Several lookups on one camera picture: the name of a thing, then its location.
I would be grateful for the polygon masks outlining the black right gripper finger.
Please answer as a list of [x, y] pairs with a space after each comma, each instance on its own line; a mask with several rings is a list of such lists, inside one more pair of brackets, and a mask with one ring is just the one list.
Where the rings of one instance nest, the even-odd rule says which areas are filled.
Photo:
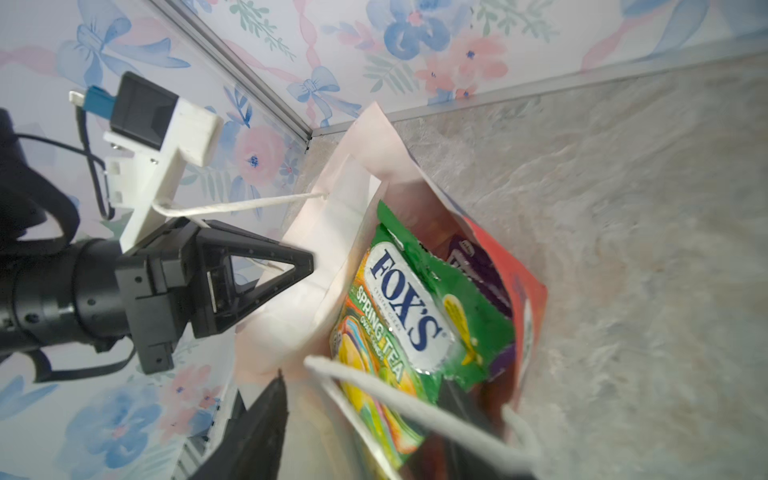
[[272, 379], [251, 406], [237, 394], [222, 441], [192, 477], [276, 480], [287, 420], [287, 388], [281, 374]]

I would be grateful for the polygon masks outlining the green Fox's tea candy bag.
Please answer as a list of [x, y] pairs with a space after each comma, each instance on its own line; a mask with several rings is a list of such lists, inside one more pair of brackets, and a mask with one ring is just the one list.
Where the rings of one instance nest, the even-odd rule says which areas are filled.
[[[436, 404], [443, 381], [489, 380], [514, 325], [458, 268], [429, 252], [385, 204], [330, 335], [334, 360]], [[457, 328], [467, 320], [467, 354]]]

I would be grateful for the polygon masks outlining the purple snack packet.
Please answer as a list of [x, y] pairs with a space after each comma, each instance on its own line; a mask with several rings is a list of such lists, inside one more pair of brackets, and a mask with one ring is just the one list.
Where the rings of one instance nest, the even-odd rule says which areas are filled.
[[[486, 299], [513, 324], [513, 312], [511, 300], [503, 287], [500, 275], [495, 269], [493, 262], [486, 251], [479, 245], [461, 235], [453, 235], [449, 241], [447, 263], [460, 269], [477, 287]], [[469, 336], [467, 320], [461, 317], [461, 323], [457, 325], [462, 342], [471, 344], [472, 338]], [[474, 354], [466, 346], [467, 354]], [[489, 366], [490, 377], [493, 381], [505, 370], [513, 365], [516, 358], [516, 344], [512, 340], [507, 346], [494, 358]]]

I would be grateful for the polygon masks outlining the red paper gift bag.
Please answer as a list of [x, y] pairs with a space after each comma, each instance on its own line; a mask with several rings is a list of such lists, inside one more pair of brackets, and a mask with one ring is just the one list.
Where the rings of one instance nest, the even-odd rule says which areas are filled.
[[244, 413], [196, 479], [530, 479], [547, 291], [370, 105], [285, 238], [313, 273], [239, 323]]

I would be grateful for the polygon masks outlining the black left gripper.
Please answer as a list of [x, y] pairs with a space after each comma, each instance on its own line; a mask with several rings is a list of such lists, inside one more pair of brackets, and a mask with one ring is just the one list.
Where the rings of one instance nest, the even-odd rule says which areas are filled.
[[[263, 279], [239, 281], [236, 263]], [[226, 332], [314, 271], [314, 255], [220, 221], [160, 227], [128, 252], [93, 239], [52, 255], [1, 259], [1, 356], [28, 355], [54, 375], [44, 348], [79, 343], [98, 353], [129, 339], [147, 374], [173, 369], [185, 330]]]

